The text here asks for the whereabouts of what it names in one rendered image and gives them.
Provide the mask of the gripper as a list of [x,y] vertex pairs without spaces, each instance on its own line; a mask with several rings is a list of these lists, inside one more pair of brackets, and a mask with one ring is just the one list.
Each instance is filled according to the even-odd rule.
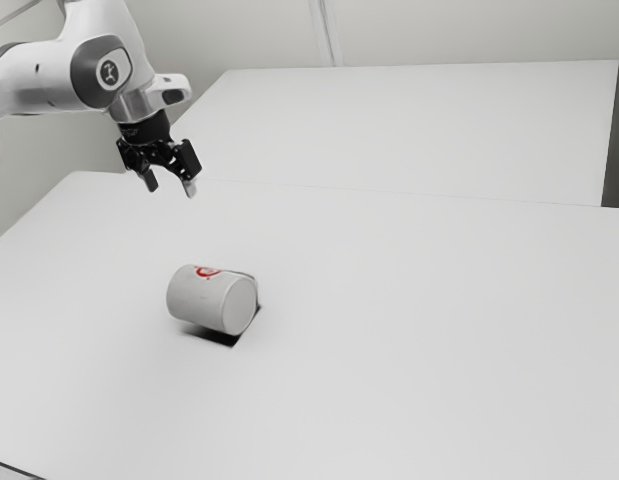
[[196,177],[202,165],[192,143],[184,139],[175,145],[171,137],[171,123],[164,110],[159,110],[138,122],[118,123],[120,138],[116,141],[126,170],[133,171],[149,192],[158,189],[151,166],[176,171],[186,196],[193,199],[197,193]]

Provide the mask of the white mug with red print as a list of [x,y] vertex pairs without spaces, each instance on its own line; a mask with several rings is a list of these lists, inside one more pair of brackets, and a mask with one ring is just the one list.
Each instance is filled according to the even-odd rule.
[[178,320],[240,336],[256,315],[258,284],[242,272],[188,264],[172,276],[166,305]]

